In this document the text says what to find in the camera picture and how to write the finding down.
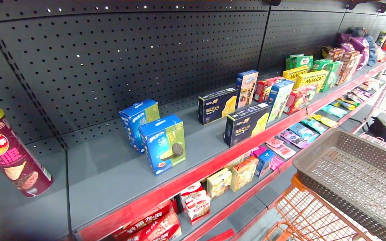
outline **potato chip image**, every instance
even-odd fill
[[[20,177],[20,174],[22,174],[23,168],[25,168],[26,162],[23,162],[20,166],[13,166],[13,167],[7,167],[4,168],[7,176],[11,180],[17,180]]]

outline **red snack box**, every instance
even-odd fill
[[[123,241],[135,232],[138,232],[138,230],[150,224],[151,222],[166,215],[172,209],[172,202],[170,200],[164,201],[158,206],[156,206],[154,209],[151,209],[150,211],[143,214],[141,217],[137,218],[136,220],[125,224],[120,229],[113,232],[111,236],[117,241]]]
[[[316,90],[317,87],[314,85],[306,85],[292,90],[284,107],[284,113],[292,114],[305,108],[315,96]]]
[[[282,76],[268,78],[257,82],[256,92],[254,93],[254,99],[258,102],[267,101],[269,98],[269,93],[271,92],[271,87],[283,81],[285,78]]]
[[[148,224],[126,241],[168,241],[181,235],[180,220],[177,214],[171,210],[163,217]]]

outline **snack display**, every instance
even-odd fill
[[[211,200],[221,196],[227,191],[231,181],[232,173],[227,168],[223,168],[221,171],[208,177],[206,181],[206,190],[208,191]]]
[[[233,113],[237,94],[236,89],[228,88],[199,96],[199,122],[205,125]]]
[[[308,66],[302,66],[302,67],[294,68],[291,70],[285,70],[282,73],[282,77],[286,78],[287,80],[296,81],[297,77],[300,74],[307,73],[308,71],[309,71]]]
[[[258,161],[255,157],[248,157],[239,165],[233,167],[232,181],[230,183],[232,191],[236,192],[253,180]]]
[[[294,89],[303,87],[305,85],[314,85],[317,88],[315,92],[319,92],[325,79],[327,78],[328,71],[327,70],[319,70],[315,72],[300,74],[297,77],[296,82],[294,82]]]
[[[236,81],[236,88],[238,89],[236,108],[241,108],[251,104],[258,76],[259,72],[256,70],[250,70],[238,74],[238,80]]]
[[[177,214],[171,210],[158,220],[148,224],[125,241],[168,241],[181,236]]]
[[[309,143],[313,142],[318,137],[318,134],[315,134],[313,131],[300,123],[292,125],[289,129]]]
[[[259,103],[227,115],[224,142],[230,147],[266,128],[270,106]]]
[[[186,160],[184,125],[175,115],[169,115],[139,127],[153,172],[158,175]]]
[[[170,210],[173,209],[173,203],[170,200],[166,200],[160,203],[155,208],[141,215],[141,217],[123,225],[120,229],[113,232],[111,236],[116,241],[124,241],[129,236],[133,235],[138,230],[144,228],[151,222],[161,218],[166,215]]]
[[[305,85],[303,87],[291,90],[288,101],[284,107],[284,113],[292,114],[303,109],[312,101],[317,87],[314,85]]]
[[[339,81],[339,74],[342,70],[342,66],[342,61],[335,61],[326,65],[325,70],[328,71],[328,75],[320,89],[321,92],[326,92],[336,85],[336,83]]]
[[[54,180],[17,137],[2,109],[0,109],[0,170],[26,197],[36,197],[44,193]]]
[[[293,89],[293,85],[293,81],[284,80],[272,86],[267,102],[271,106],[269,122],[281,117],[285,105],[287,104],[288,97]]]
[[[130,146],[139,153],[144,153],[144,145],[138,127],[160,118],[157,102],[146,99],[120,111],[119,114],[129,138]]]
[[[257,102],[267,101],[269,94],[271,93],[271,87],[283,81],[285,78],[278,76],[274,78],[268,78],[257,82],[256,92],[254,93],[254,100]]]

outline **purple snack bag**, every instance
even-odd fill
[[[360,51],[360,54],[363,55],[357,66],[357,70],[360,70],[369,61],[369,42],[364,37],[351,38],[350,42],[354,49]]]

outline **brown snack box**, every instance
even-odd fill
[[[344,49],[333,49],[328,52],[326,59],[331,59],[332,61],[340,61],[344,53]]]

